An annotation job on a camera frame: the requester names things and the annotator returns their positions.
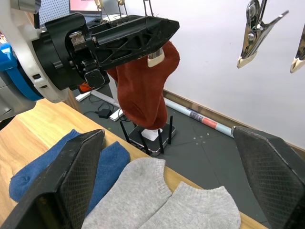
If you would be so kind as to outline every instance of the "power adapter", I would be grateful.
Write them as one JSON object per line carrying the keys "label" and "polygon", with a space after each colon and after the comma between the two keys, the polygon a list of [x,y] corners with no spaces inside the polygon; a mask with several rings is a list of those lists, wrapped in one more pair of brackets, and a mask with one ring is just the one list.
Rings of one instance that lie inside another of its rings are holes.
{"label": "power adapter", "polygon": [[109,116],[112,113],[112,110],[110,110],[110,109],[101,109],[100,111],[96,111],[95,113],[98,114],[100,118],[109,118]]}

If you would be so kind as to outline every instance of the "screw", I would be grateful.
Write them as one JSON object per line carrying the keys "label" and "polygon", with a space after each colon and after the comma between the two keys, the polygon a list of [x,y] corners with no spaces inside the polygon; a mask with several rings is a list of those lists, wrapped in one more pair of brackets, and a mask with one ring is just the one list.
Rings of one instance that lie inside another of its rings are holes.
{"label": "screw", "polygon": [[254,41],[254,39],[255,39],[255,35],[253,33],[250,33],[248,35],[248,41],[252,42],[252,41]]}
{"label": "screw", "polygon": [[93,41],[94,43],[97,43],[96,37],[92,37],[92,41]]}

